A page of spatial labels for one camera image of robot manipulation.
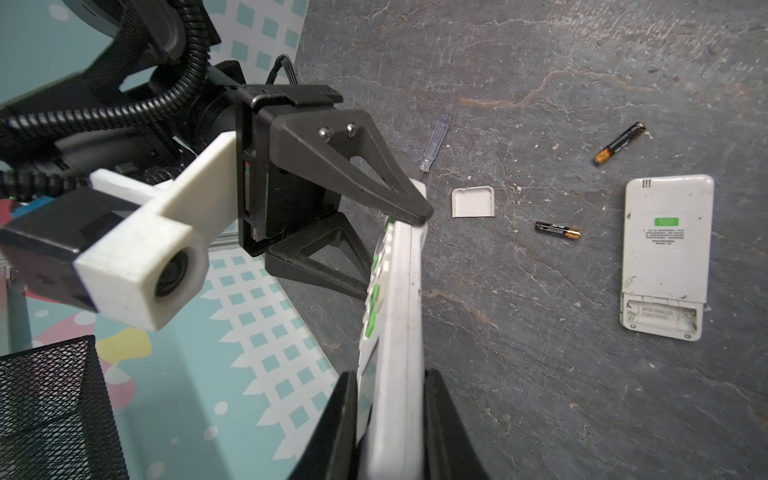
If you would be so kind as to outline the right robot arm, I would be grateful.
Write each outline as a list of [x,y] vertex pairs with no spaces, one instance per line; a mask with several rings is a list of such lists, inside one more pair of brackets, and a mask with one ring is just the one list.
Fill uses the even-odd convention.
[[340,212],[343,198],[412,226],[433,209],[408,180],[368,113],[342,108],[325,85],[299,82],[287,55],[262,85],[240,64],[210,62],[220,38],[199,1],[113,1],[112,43],[84,71],[1,109],[1,195],[54,206],[1,232],[1,249],[46,298],[94,309],[76,261],[137,211],[98,193],[99,168],[141,186],[191,173],[224,133],[235,169],[225,193],[240,246],[271,273],[360,297],[362,284],[313,259],[334,246],[359,267],[367,251]]

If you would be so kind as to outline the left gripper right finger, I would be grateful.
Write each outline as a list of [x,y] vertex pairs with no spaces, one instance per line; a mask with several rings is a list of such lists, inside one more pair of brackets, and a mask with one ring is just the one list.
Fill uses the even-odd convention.
[[488,479],[447,385],[436,369],[424,378],[424,479]]

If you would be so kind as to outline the white battery cover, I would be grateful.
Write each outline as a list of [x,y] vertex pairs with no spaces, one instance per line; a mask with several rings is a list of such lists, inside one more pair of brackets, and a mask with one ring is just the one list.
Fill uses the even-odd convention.
[[491,186],[457,188],[452,192],[453,218],[492,218],[495,192]]

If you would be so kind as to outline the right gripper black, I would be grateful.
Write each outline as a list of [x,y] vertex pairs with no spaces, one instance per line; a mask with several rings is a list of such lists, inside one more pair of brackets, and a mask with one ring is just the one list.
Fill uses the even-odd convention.
[[[424,225],[434,210],[371,115],[331,108],[342,101],[325,85],[237,89],[238,239],[252,257],[265,252],[265,269],[274,277],[365,300],[373,255],[337,212],[339,195],[412,226]],[[361,278],[312,258],[328,246]]]

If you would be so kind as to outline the white remote control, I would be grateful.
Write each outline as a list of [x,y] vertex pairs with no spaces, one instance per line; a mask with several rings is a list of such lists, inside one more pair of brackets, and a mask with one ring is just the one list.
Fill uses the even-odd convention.
[[374,252],[357,367],[359,479],[423,476],[426,232],[388,218]]
[[624,328],[689,342],[701,338],[714,187],[706,174],[637,178],[626,185]]

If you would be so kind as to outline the clear handle screwdriver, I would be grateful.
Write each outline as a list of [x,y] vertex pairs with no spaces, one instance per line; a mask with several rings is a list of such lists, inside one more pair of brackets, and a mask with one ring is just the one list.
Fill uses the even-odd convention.
[[425,152],[419,161],[419,172],[417,177],[419,181],[421,181],[429,173],[432,164],[438,156],[450,124],[451,118],[448,115],[441,115],[438,118],[437,124],[433,130]]

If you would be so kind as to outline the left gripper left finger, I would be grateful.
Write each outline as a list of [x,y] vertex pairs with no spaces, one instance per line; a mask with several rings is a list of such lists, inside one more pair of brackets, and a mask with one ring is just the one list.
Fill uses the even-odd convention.
[[343,372],[288,479],[357,478],[357,378]]

